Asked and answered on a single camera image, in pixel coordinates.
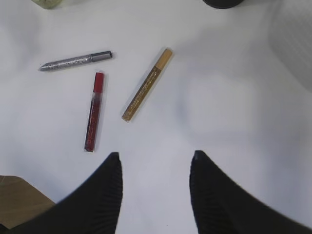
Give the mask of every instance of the white table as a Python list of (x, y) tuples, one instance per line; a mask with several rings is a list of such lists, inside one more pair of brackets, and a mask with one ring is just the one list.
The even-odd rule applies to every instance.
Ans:
[[(272, 52), (279, 1), (216, 10), (202, 0), (0, 1), (0, 174), (54, 201), (120, 152), (118, 234), (197, 233), (188, 177), (204, 150), (245, 190), (312, 227), (312, 93)], [(175, 56), (133, 122), (121, 119), (159, 53)], [(49, 61), (112, 50), (54, 73)], [(106, 87), (96, 152), (83, 151), (96, 71)]]

